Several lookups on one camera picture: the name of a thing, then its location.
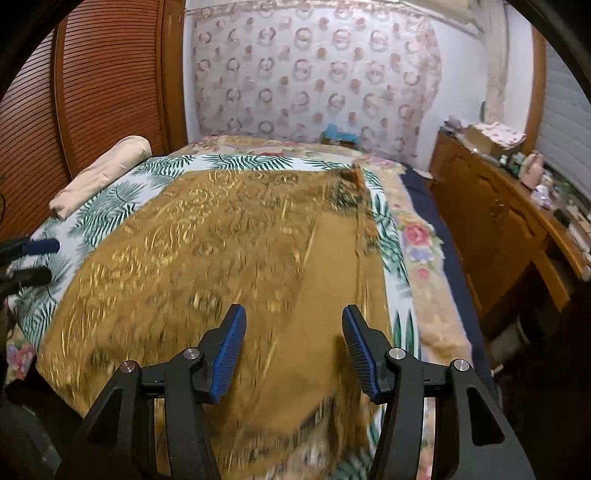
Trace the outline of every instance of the blue object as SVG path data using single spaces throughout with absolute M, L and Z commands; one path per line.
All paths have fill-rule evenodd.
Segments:
M 335 124 L 328 124 L 324 130 L 324 136 L 333 141 L 359 143 L 359 135 L 342 132 Z
M 23 255 L 54 254 L 60 250 L 60 243 L 55 238 L 29 240 L 22 246 Z
M 212 386 L 209 391 L 216 403 L 226 394 L 232 380 L 234 367 L 246 333 L 246 310 L 242 306 L 238 307 L 233 318 L 224 319 L 224 321 L 227 320 L 230 320 L 231 324 L 213 362 Z
M 373 402 L 379 393 L 377 368 L 349 307 L 343 310 L 343 335 L 355 364 L 361 390 Z

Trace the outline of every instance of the beige pillow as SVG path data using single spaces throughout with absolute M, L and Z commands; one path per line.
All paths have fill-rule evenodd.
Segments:
M 150 142 L 144 137 L 131 135 L 119 140 L 60 191 L 49 202 L 49 208 L 65 220 L 94 194 L 150 156 Z

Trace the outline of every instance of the brown cloth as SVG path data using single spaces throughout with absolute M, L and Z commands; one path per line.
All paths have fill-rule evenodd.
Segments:
M 360 169 L 186 173 L 77 272 L 37 368 L 84 415 L 114 369 L 169 360 L 219 325 L 248 325 L 229 392 L 206 417 L 224 478 L 261 475 L 299 446 L 327 474 L 366 442 L 372 413 L 342 337 L 357 303 L 388 337 L 382 260 Z M 162 409 L 158 463 L 166 471 Z

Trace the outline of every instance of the wooden wardrobe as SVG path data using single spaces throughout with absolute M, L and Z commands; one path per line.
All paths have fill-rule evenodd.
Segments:
M 0 240 L 121 138 L 186 144 L 183 22 L 184 0 L 85 0 L 38 46 L 0 102 Z

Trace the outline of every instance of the bedspread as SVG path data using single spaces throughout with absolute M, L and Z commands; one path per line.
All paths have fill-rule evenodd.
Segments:
M 29 289 L 10 298 L 9 302 L 26 340 L 32 345 L 27 346 L 29 343 L 25 342 L 23 350 L 43 348 L 43 338 L 56 308 L 88 255 L 127 217 L 184 172 L 212 168 L 323 171 L 353 162 L 364 167 L 372 216 L 378 227 L 392 343 L 437 363 L 448 363 L 447 359 L 454 356 L 469 359 L 469 342 L 463 334 L 441 268 L 443 256 L 439 239 L 414 213 L 400 179 L 396 182 L 403 167 L 346 148 L 241 137 L 206 138 L 168 157 L 150 158 L 86 202 L 65 222 L 46 221 L 33 238 L 55 236 L 62 250 L 55 255 L 20 260 L 16 266 L 48 265 L 54 273 L 54 281 L 47 288 Z M 426 335 L 423 325 L 426 325 L 425 332 L 436 335 Z M 362 472 L 375 451 L 383 414 L 384 410 L 380 409 L 369 424 L 369 450 L 352 453 L 342 460 L 332 473 L 335 478 L 363 477 Z M 419 478 L 428 478 L 430 474 L 432 406 L 426 416 L 426 441 L 421 451 Z M 317 462 L 322 457 L 313 440 L 304 442 L 287 461 L 277 465 L 272 470 L 276 477 L 302 478 L 302 469 L 308 468 L 310 461 Z
M 324 460 L 306 476 L 325 478 L 343 452 L 368 447 L 376 411 L 343 340 L 343 305 L 391 338 L 368 202 L 359 167 L 186 173 L 82 265 L 39 372 L 84 415 L 124 360 L 166 361 L 239 303 L 248 326 L 232 385 L 204 411 L 222 475 L 262 475 L 316 435 Z M 155 421 L 163 465 L 162 412 Z

